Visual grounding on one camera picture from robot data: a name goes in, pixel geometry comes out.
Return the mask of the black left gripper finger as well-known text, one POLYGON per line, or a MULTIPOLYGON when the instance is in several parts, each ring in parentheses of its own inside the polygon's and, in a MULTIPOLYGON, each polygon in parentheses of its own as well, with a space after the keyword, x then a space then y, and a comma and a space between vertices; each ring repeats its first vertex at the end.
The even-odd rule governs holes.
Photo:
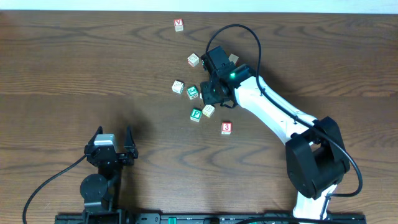
POLYGON ((102 126, 99 126, 98 129, 96 130, 96 132, 94 133, 93 137, 88 141, 88 145, 89 146, 93 146, 94 145, 94 141, 97 137, 97 135, 99 134, 103 134, 103 128, 102 126))
POLYGON ((132 138, 132 132, 130 126, 127 127, 126 129, 126 137, 124 140, 124 148, 125 149, 135 149, 136 145, 134 143, 134 140, 132 138))

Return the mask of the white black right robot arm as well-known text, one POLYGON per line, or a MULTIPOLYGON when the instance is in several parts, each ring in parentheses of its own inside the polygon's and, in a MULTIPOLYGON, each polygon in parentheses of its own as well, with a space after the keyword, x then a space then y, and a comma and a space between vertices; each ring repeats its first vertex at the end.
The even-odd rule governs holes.
POLYGON ((337 185, 351 168, 337 123, 300 111, 272 90, 249 65, 205 62, 209 80, 200 85, 203 101, 227 101, 256 115, 285 146, 287 175, 296 188, 295 218, 325 220, 337 185))

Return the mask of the red 3 wooden block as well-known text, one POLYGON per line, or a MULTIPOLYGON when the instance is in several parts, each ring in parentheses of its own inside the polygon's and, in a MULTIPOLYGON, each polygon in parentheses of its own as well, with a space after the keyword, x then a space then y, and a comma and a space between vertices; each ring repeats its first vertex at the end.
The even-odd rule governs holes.
POLYGON ((222 122, 221 124, 221 133, 222 134, 231 134, 232 133, 232 123, 231 122, 222 122))

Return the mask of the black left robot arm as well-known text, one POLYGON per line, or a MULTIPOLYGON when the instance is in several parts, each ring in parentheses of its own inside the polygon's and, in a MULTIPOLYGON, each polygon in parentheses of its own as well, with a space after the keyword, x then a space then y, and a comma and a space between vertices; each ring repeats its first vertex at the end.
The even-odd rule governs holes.
POLYGON ((80 185, 84 199, 84 223, 135 223, 134 215, 118 207, 122 171, 133 166, 138 158, 137 147, 127 128, 124 152, 117 151, 114 134, 105 134, 99 127, 84 148, 87 161, 98 169, 80 185))

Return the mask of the green F wooden block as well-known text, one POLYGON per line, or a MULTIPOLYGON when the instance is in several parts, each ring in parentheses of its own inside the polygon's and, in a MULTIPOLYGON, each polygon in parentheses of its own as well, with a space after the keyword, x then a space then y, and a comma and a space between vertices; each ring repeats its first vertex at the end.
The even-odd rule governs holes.
POLYGON ((192 109, 192 112, 190 113, 190 119, 192 121, 195 121, 195 122, 199 123, 200 120, 201 120, 201 116, 202 116, 202 111, 201 110, 198 110, 196 108, 192 109))

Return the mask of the plain yellowish wooden block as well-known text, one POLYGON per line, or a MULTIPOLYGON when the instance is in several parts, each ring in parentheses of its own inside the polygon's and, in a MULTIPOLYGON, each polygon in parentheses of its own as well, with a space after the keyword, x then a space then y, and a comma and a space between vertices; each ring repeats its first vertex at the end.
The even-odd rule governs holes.
POLYGON ((214 112, 215 107, 212 105, 205 105, 205 107, 202 109, 202 113, 208 118, 210 118, 214 112))

